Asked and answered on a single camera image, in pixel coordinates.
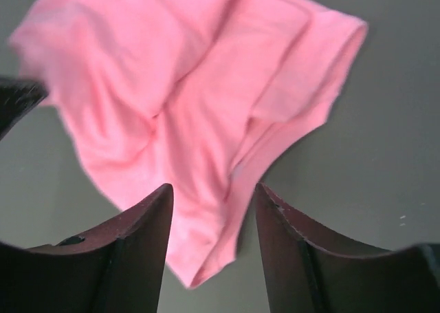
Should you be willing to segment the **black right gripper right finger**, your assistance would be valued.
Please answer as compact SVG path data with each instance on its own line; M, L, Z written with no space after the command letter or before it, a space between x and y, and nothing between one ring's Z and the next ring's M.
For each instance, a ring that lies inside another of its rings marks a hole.
M384 250L337 233L284 202L254 192L272 312L438 312L439 245Z

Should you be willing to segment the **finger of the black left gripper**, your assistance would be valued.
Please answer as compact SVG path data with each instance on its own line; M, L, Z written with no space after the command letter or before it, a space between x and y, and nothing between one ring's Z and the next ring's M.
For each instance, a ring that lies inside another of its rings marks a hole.
M1 76L1 139L27 113L48 96L43 84L34 80Z

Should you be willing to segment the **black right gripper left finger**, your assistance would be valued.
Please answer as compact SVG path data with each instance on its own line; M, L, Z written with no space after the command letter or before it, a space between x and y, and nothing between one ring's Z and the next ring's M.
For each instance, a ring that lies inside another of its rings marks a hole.
M164 184L57 245L1 244L1 311L156 312L172 214Z

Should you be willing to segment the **light pink t shirt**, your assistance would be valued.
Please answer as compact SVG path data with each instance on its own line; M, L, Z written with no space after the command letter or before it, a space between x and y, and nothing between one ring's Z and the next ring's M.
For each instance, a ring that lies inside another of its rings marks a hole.
M366 33L312 0L36 0L9 44L115 206L172 184L166 262L193 289L234 261L256 183L326 122Z

